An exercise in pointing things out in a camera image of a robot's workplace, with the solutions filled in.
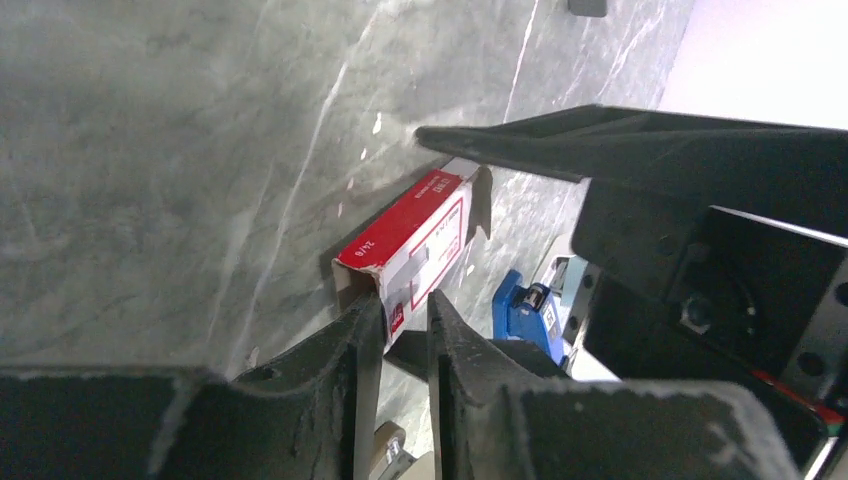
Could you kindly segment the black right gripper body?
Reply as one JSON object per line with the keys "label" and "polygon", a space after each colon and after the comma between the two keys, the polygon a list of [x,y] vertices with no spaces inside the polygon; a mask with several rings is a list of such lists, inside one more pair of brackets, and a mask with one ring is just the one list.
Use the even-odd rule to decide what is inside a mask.
{"label": "black right gripper body", "polygon": [[810,479],[845,476],[847,249],[714,206],[603,182],[571,245],[574,344],[621,379],[733,382]]}

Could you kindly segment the light blue small box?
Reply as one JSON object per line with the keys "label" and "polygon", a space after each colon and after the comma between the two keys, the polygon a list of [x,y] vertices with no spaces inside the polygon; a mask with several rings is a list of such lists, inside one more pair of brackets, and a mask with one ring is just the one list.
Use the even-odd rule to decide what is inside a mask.
{"label": "light blue small box", "polygon": [[571,249],[569,234],[556,236],[544,250],[542,260],[532,275],[532,283],[547,285],[553,293],[553,303],[558,314],[560,330],[563,332],[561,343],[565,358],[560,366],[573,379],[578,381],[619,381],[606,366],[591,353],[574,349],[579,329],[579,320],[571,315],[579,288],[586,273],[588,263],[575,256]]}

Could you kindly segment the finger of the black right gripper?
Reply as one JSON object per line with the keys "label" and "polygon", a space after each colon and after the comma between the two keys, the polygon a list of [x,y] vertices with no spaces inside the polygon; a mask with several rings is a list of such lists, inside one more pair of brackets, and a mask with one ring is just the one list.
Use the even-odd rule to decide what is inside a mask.
{"label": "finger of the black right gripper", "polygon": [[811,229],[847,225],[843,130],[585,105],[491,127],[422,126],[427,149],[592,178]]}

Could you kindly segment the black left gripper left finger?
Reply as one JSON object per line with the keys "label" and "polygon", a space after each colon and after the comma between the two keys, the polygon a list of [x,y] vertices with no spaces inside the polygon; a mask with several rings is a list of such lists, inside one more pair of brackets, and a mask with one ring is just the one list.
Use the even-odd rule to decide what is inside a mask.
{"label": "black left gripper left finger", "polygon": [[5,366],[5,479],[365,479],[383,310],[354,301],[235,380],[194,366]]}

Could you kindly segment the blue black stapler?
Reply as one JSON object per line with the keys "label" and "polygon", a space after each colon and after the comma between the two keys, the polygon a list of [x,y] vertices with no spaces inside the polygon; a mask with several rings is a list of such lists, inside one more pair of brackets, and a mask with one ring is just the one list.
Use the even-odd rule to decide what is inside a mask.
{"label": "blue black stapler", "polygon": [[557,366],[568,359],[568,347],[551,289],[543,283],[524,286],[523,275],[510,269],[491,301],[493,338],[524,340],[540,348]]}

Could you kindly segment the red white staple box sleeve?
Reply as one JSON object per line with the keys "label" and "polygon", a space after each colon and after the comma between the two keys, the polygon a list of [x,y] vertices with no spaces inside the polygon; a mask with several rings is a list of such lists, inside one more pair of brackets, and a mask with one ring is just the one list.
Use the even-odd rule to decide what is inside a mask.
{"label": "red white staple box sleeve", "polygon": [[491,235],[493,175],[454,158],[428,172],[332,260],[339,307],[375,293],[385,351],[424,308],[478,230]]}

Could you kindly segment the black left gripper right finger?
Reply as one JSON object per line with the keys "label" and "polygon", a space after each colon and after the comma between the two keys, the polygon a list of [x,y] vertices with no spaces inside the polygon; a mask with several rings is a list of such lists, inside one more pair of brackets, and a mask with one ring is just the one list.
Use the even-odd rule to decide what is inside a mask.
{"label": "black left gripper right finger", "polygon": [[427,301],[440,479],[796,479],[764,406],[726,382],[543,378]]}

